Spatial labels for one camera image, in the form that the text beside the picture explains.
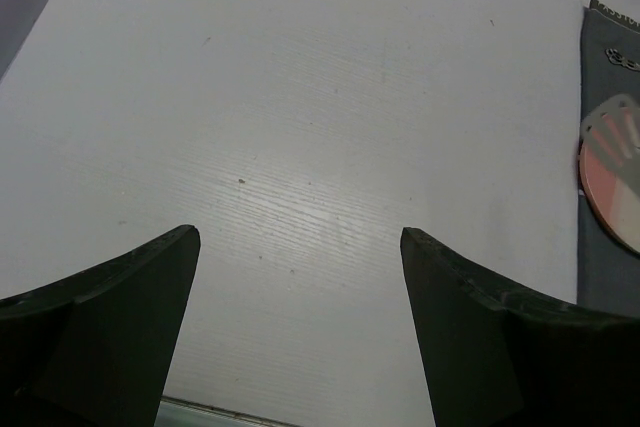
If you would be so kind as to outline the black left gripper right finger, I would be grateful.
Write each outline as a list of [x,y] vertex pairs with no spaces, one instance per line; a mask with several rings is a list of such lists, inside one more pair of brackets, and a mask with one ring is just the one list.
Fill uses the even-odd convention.
[[417,228],[400,250],[439,426],[635,426],[639,322],[545,295]]

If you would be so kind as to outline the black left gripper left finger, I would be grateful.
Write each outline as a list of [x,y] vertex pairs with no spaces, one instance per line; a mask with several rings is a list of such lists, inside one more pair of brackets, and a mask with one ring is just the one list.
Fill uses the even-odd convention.
[[2,425],[153,425],[199,251],[198,230],[181,225],[3,299]]

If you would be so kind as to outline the silver metal tongs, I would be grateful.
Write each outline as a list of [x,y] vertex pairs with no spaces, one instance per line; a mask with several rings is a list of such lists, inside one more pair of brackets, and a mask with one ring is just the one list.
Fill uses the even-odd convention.
[[617,94],[590,112],[581,123],[582,142],[598,161],[619,175],[639,166],[639,104]]

